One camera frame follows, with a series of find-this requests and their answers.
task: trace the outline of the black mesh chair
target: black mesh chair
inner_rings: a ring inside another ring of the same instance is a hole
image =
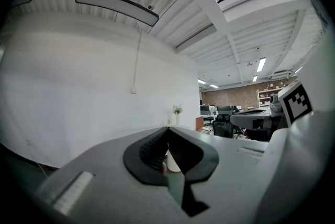
[[[232,138],[233,130],[229,114],[219,114],[213,121],[214,136]]]

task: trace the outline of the brick wall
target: brick wall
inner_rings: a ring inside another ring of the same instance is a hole
[[[236,105],[242,106],[243,110],[247,110],[248,107],[258,108],[256,95],[257,89],[259,91],[262,91],[266,89],[267,85],[270,85],[270,83],[273,84],[274,88],[276,86],[281,87],[281,82],[283,82],[283,85],[288,85],[295,79],[297,79],[297,77],[289,78],[288,81],[286,81],[286,79],[276,80],[225,90],[202,92],[203,104],[215,104],[215,106]]]

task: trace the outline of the flower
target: flower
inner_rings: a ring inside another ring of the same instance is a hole
[[[183,112],[182,104],[180,104],[179,106],[173,105],[172,112],[176,115],[182,113]]]

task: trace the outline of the ceiling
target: ceiling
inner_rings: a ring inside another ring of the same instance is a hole
[[[148,35],[178,54],[195,60],[199,78],[228,88],[249,84],[254,75],[268,80],[275,72],[298,68],[317,47],[322,26],[310,0],[131,0],[153,7],[160,17],[154,27],[140,24]],[[133,28],[137,21],[75,0],[33,0],[12,8],[8,25],[29,13],[76,13],[103,17]],[[266,57],[257,73],[259,58]]]

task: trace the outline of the shelf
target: shelf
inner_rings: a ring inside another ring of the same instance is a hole
[[[275,88],[275,89],[270,89],[270,90],[265,90],[265,91],[259,91],[258,93],[262,94],[262,93],[267,93],[267,92],[279,91],[281,89],[284,89],[284,88],[282,87],[282,88]]]

